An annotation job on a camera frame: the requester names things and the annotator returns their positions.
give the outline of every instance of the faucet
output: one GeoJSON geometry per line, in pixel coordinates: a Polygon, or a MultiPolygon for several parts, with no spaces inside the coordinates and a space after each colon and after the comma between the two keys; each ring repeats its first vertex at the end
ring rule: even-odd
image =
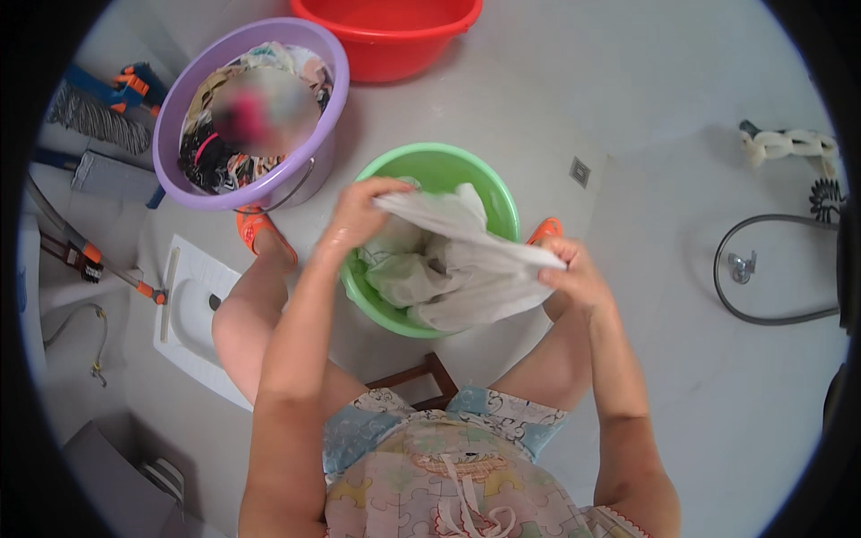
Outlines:
{"type": "Polygon", "coordinates": [[[741,259],[741,256],[729,253],[729,264],[732,266],[733,280],[739,284],[747,284],[751,279],[751,275],[756,272],[756,251],[751,250],[749,260],[741,259]]]}

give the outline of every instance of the flat mop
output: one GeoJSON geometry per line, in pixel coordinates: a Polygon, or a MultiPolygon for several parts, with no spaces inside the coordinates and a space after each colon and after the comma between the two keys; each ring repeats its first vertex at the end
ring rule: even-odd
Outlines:
{"type": "Polygon", "coordinates": [[[27,177],[24,181],[24,187],[27,189],[27,192],[30,193],[30,196],[33,198],[33,201],[36,202],[36,205],[39,206],[39,209],[42,210],[51,223],[57,226],[60,231],[62,231],[63,236],[66,240],[69,241],[72,245],[75,246],[78,250],[84,253],[90,260],[94,263],[100,263],[104,266],[105,269],[119,276],[122,280],[126,281],[130,286],[134,289],[138,290],[138,293],[144,295],[145,297],[149,297],[152,299],[157,305],[163,305],[167,302],[167,291],[163,289],[153,289],[152,286],[149,286],[142,280],[138,280],[133,276],[129,275],[126,271],[120,268],[119,265],[110,261],[106,257],[102,255],[102,253],[87,239],[77,232],[73,227],[69,225],[68,222],[65,221],[63,217],[57,213],[57,210],[53,208],[51,202],[42,194],[42,191],[39,190],[39,187],[36,185],[36,182],[33,181],[33,177],[30,176],[30,173],[27,173],[27,177]]]}

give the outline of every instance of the mop head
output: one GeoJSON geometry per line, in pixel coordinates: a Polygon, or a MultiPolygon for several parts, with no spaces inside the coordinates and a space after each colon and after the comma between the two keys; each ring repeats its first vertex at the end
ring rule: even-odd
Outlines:
{"type": "Polygon", "coordinates": [[[145,152],[152,141],[152,133],[145,125],[123,117],[65,80],[57,89],[47,122],[116,144],[133,155],[145,152]]]}

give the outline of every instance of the shower hose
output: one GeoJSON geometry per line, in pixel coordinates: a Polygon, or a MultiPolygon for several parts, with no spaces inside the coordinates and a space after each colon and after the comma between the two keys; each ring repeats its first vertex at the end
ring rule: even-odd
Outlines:
{"type": "Polygon", "coordinates": [[[717,292],[717,296],[721,299],[721,303],[723,303],[727,310],[729,310],[730,313],[732,313],[736,318],[741,319],[742,321],[746,321],[747,323],[753,323],[756,325],[793,325],[796,323],[804,323],[805,321],[812,321],[814,319],[826,318],[828,316],[839,314],[839,307],[834,306],[832,308],[825,308],[814,312],[798,314],[796,316],[787,316],[783,318],[759,318],[757,316],[751,316],[743,313],[729,302],[727,296],[723,294],[723,290],[721,289],[721,280],[718,278],[718,269],[721,267],[723,249],[727,246],[729,239],[731,239],[733,235],[737,233],[737,231],[752,224],[756,224],[758,222],[766,222],[768,220],[794,222],[796,224],[803,224],[805,226],[811,226],[813,228],[819,228],[821,230],[831,230],[832,232],[836,232],[839,229],[838,224],[832,224],[830,222],[820,222],[819,220],[809,219],[807,217],[799,217],[796,215],[787,215],[781,213],[757,215],[755,217],[751,217],[750,219],[742,220],[740,223],[733,226],[733,228],[729,232],[727,232],[727,235],[723,236],[723,239],[721,239],[721,243],[717,247],[717,252],[715,252],[715,261],[712,265],[712,277],[715,280],[715,291],[717,292]]]}

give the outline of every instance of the leg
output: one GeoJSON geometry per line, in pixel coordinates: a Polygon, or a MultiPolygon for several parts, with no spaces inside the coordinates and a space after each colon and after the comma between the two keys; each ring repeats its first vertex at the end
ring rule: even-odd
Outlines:
{"type": "MultiPolygon", "coordinates": [[[[287,302],[284,270],[292,258],[281,239],[261,229],[254,237],[257,260],[237,281],[213,317],[215,351],[227,375],[254,404],[263,353],[287,302]]],[[[327,364],[320,395],[326,418],[368,390],[333,362],[327,364]]]]}
{"type": "Polygon", "coordinates": [[[529,354],[489,388],[571,411],[592,384],[592,355],[585,317],[567,308],[558,292],[544,302],[553,327],[529,354]]]}

